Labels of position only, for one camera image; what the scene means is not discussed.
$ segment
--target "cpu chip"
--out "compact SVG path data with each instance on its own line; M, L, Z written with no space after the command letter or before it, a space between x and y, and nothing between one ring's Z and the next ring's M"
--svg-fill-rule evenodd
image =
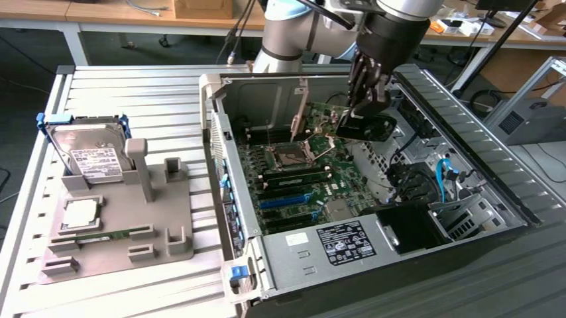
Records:
M292 166L295 164L306 164L307 158L300 146L286 146L275 148L275 159L282 166Z

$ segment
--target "gray carpet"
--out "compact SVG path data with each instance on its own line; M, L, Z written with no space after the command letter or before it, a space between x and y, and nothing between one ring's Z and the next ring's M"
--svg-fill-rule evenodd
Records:
M0 36L5 38L43 66L55 71L58 65L72 64L71 53L60 32L50 30L25 30L17 32L0 28ZM119 46L115 33L84 32L86 48L92 65L162 65L162 64L214 64L220 47L222 37L180 36L168 37L171 47L163 48L158 40L160 34L128 34L136 48L124 49ZM260 39L248 38L243 41L242 55L236 63L252 60L260 48ZM430 69L443 81L453 65L447 62L446 54L450 48L439 47L433 62L415 62L422 68ZM312 54L303 56L303 62L312 60ZM457 68L451 79L458 76ZM54 76L40 69L29 60L0 41L0 76L15 82L50 90ZM478 89L493 88L482 78L473 83L465 98ZM28 165L33 140L37 134L35 117L43 111L47 95L39 91L17 87L0 80L0 167L12 172L12 177L0 193L7 197L20 190L21 180ZM7 225L16 199L0 203L0 224Z

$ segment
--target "pcie slot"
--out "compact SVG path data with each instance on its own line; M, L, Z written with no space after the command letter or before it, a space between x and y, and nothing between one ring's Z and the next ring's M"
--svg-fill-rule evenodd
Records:
M294 195L292 197L284 197L278 200L264 201L259 203L260 209L272 209L275 207L286 207L288 205L304 204L311 200L311 193Z

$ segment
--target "green circuit board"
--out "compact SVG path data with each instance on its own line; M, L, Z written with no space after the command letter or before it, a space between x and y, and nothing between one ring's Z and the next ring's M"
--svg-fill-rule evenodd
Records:
M306 140L242 143L238 147L264 234L349 219L377 204L354 165L347 140L334 135L343 110L346 107L310 104ZM288 198L302 202L270 207Z

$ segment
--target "label sticker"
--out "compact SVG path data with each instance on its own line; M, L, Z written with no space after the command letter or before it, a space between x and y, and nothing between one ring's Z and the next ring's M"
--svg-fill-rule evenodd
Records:
M122 176L122 167L114 148L71 150L86 179Z
M303 244L303 243L308 243L307 233L304 233L304 232L298 233L298 234L287 235L284 237L284 239L287 240L287 245L288 246L294 246L294 245L299 245L299 244Z
M316 230L330 264L338 266L377 255L359 221Z

